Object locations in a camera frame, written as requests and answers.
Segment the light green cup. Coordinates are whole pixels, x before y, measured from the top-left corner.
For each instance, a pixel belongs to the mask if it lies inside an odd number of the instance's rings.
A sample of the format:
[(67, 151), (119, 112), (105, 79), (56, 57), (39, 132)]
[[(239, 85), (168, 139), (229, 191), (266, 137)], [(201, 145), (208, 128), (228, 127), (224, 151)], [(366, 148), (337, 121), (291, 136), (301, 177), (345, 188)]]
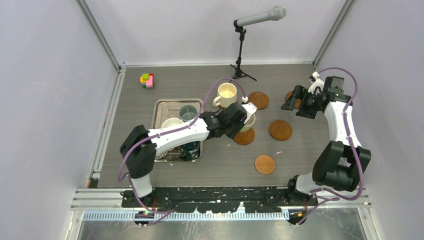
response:
[(253, 126), (255, 121), (256, 121), (256, 116), (253, 114), (253, 115), (251, 115), (249, 120), (245, 123), (245, 125), (241, 128), (241, 130), (239, 132), (242, 133), (242, 132), (246, 132), (249, 129), (251, 129), (251, 127)]

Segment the cream mug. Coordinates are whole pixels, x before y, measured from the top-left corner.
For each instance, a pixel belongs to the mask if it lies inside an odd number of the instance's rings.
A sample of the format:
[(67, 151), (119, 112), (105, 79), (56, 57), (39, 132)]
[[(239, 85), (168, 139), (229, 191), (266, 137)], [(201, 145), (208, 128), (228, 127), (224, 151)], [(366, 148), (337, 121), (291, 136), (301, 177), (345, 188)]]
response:
[(217, 96), (213, 99), (212, 105), (229, 107), (231, 104), (237, 102), (237, 88), (232, 83), (222, 83), (217, 90)]

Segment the grey-blue mug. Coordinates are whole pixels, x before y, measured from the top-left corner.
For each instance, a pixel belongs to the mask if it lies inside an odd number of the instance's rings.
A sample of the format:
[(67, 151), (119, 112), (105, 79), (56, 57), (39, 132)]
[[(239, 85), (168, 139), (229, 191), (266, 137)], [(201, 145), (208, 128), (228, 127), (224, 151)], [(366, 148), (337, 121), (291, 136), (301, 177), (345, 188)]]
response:
[(184, 105), (180, 108), (179, 118), (183, 122), (188, 122), (188, 121), (193, 120), (196, 117), (197, 113), (198, 113), (198, 111), (193, 105), (187, 104), (187, 105)]

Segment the light wooden coaster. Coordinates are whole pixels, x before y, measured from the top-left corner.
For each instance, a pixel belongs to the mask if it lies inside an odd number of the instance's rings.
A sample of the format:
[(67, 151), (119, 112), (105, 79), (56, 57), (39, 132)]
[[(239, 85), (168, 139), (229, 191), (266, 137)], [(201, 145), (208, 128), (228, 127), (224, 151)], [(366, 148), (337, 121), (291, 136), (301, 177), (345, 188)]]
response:
[(274, 159), (266, 154), (258, 156), (254, 161), (255, 169), (264, 175), (271, 174), (275, 170)]

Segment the dark green patterned mug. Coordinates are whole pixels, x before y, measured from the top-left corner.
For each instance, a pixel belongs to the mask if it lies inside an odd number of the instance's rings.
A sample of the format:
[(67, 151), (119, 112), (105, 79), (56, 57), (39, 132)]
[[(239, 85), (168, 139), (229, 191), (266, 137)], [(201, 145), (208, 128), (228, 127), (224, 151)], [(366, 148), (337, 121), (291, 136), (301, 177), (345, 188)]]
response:
[(193, 161), (198, 158), (200, 151), (200, 142), (193, 141), (181, 146), (180, 159), (184, 162)]

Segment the white bowl cup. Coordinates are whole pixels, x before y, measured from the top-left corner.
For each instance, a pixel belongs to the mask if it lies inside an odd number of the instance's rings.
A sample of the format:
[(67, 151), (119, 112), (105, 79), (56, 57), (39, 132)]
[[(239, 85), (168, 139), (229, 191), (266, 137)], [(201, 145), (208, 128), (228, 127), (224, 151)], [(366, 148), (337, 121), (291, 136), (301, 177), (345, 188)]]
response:
[(172, 128), (172, 129), (176, 129), (179, 125), (183, 124), (184, 121), (177, 118), (177, 117), (172, 117), (169, 118), (167, 120), (165, 120), (162, 125), (161, 128), (162, 129), (166, 129), (166, 128)]

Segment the silver metal tray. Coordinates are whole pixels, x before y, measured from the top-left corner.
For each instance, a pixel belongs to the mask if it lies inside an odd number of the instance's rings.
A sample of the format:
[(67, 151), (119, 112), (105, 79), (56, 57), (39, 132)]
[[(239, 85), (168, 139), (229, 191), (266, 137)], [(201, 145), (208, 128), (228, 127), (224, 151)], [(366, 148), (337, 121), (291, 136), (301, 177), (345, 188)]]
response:
[[(170, 118), (179, 118), (179, 111), (185, 105), (191, 105), (200, 110), (203, 101), (200, 98), (159, 99), (153, 108), (151, 128), (159, 129)], [(202, 157), (203, 144), (199, 143), (194, 153), (185, 153), (181, 146), (177, 146), (155, 158), (155, 162), (198, 162)]]

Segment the silver microphone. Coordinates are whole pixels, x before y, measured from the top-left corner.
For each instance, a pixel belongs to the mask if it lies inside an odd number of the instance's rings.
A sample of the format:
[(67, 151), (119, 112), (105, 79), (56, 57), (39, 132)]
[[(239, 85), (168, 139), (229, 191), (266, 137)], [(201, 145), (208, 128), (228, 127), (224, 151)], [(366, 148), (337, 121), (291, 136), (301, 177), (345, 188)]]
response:
[(244, 26), (249, 26), (267, 21), (279, 21), (283, 19), (286, 14), (287, 9), (284, 6), (275, 6), (268, 11), (236, 19), (233, 22), (233, 25), (235, 28), (241, 28)]

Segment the grey ribbed mug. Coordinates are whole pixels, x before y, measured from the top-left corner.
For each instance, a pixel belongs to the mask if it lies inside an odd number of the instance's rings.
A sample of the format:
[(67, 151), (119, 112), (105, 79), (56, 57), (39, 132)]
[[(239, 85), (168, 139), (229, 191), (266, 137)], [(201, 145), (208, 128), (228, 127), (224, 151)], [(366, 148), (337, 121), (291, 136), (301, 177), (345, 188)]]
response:
[(170, 150), (165, 150), (159, 154), (156, 155), (155, 157), (155, 161), (162, 161), (162, 162), (166, 162), (168, 160), (167, 155), (170, 152)]

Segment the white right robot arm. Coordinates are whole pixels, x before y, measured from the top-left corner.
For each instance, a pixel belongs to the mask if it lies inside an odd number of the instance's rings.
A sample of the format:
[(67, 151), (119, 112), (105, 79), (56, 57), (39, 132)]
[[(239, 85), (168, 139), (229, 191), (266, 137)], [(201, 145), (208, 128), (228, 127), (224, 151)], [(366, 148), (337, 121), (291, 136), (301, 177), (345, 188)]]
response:
[(309, 88), (297, 85), (281, 109), (292, 111), (300, 101), (296, 112), (299, 117), (314, 119), (318, 112), (323, 112), (329, 143), (315, 161), (312, 172), (295, 175), (288, 181), (285, 198), (291, 205), (305, 203), (319, 191), (329, 191), (340, 198), (343, 191), (362, 189), (362, 178), (372, 157), (356, 136), (353, 101), (344, 94), (344, 78), (328, 76), (321, 80), (314, 72), (310, 82)]

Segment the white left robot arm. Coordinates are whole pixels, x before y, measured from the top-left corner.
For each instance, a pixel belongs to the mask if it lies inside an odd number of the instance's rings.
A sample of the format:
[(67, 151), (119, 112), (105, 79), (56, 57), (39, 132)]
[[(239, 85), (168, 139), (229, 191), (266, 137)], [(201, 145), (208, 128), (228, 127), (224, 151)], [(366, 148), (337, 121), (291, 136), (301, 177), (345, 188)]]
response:
[(146, 129), (138, 125), (119, 148), (123, 160), (118, 180), (129, 177), (135, 202), (148, 207), (154, 199), (150, 173), (157, 155), (191, 142), (222, 136), (234, 139), (256, 111), (251, 102), (235, 102), (219, 113), (205, 111), (193, 120), (170, 127)]

